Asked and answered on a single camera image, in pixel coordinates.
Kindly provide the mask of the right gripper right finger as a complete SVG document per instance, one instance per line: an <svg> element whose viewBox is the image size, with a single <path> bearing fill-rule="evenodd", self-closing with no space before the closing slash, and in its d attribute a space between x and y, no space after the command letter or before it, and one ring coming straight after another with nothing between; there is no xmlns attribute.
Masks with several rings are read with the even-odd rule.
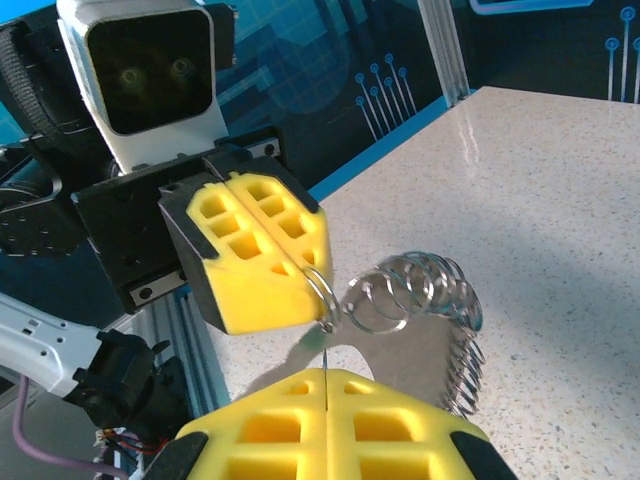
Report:
<svg viewBox="0 0 640 480"><path fill-rule="evenodd" d="M345 370L327 372L328 479L514 479L468 420Z"/></svg>

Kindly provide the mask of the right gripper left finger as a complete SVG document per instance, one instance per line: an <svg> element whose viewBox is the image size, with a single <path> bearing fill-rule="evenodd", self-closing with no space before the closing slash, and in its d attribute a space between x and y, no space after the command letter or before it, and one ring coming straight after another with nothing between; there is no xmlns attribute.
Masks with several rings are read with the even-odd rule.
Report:
<svg viewBox="0 0 640 480"><path fill-rule="evenodd" d="M325 479L324 374L299 372L185 424L146 479Z"/></svg>

